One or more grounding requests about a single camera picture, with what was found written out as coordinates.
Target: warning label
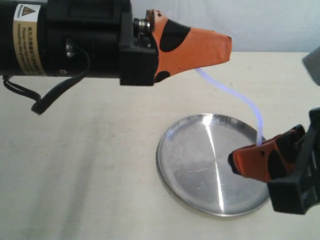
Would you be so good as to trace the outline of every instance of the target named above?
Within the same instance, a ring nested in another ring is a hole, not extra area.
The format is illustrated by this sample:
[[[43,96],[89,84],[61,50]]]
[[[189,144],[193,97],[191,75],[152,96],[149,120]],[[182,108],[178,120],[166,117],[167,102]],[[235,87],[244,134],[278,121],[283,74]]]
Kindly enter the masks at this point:
[[[25,75],[46,75],[37,39],[40,5],[19,4],[13,19],[13,44],[16,58]]]

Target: round metal tray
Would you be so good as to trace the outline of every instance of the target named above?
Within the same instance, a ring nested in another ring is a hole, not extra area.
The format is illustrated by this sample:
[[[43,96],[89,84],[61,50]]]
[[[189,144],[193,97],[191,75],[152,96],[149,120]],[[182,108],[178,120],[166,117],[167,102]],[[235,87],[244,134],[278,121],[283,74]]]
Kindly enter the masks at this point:
[[[197,114],[172,125],[156,154],[163,179],[190,206],[217,216],[251,213],[269,200],[265,183],[235,175],[228,155],[256,141],[244,122],[219,114]]]

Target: white table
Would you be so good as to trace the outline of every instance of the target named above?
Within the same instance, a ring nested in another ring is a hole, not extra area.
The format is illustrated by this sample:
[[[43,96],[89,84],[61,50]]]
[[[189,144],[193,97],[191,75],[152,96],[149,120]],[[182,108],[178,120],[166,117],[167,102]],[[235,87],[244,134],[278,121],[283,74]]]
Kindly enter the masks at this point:
[[[205,68],[260,108],[266,138],[303,124],[320,106],[304,53],[233,53]],[[46,93],[62,79],[15,77]],[[318,239],[320,206],[306,216],[273,212],[269,202],[240,217],[188,207],[157,174],[156,148],[175,121],[219,113],[256,126],[250,108],[195,71],[154,87],[85,79],[42,116],[32,100],[0,87],[1,240]]]

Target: warning triangle symbol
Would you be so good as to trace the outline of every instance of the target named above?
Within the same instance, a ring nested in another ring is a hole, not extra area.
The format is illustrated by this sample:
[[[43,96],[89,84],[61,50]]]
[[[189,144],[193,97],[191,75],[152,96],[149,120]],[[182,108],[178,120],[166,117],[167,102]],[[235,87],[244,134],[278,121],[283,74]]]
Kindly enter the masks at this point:
[[[22,11],[22,16],[25,16],[25,15],[28,15],[28,14],[32,14],[32,13],[34,13],[34,12],[35,12],[35,10],[33,10],[33,9],[25,6],[25,7],[23,8],[23,11]]]

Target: clear plastic tubing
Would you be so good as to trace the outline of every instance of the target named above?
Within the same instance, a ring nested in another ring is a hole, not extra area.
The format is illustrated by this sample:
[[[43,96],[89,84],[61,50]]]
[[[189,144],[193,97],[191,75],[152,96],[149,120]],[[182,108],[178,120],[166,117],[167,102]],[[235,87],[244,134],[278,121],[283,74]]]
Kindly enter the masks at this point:
[[[256,105],[250,101],[248,98],[246,98],[245,96],[243,96],[242,94],[236,92],[235,90],[226,87],[225,85],[223,85],[222,83],[216,81],[214,78],[212,78],[211,76],[209,76],[205,71],[203,71],[201,68],[197,68],[195,70],[198,74],[200,74],[201,77],[203,77],[207,82],[211,83],[212,85],[216,86],[217,88],[225,91],[226,93],[229,93],[235,97],[237,97],[238,99],[242,100],[243,102],[245,102],[247,105],[249,105],[249,107],[252,109],[252,111],[254,112],[256,119],[257,119],[257,135],[256,135],[256,144],[257,145],[261,145],[262,141],[263,141],[263,119],[262,116],[260,114],[259,109],[256,107]]]

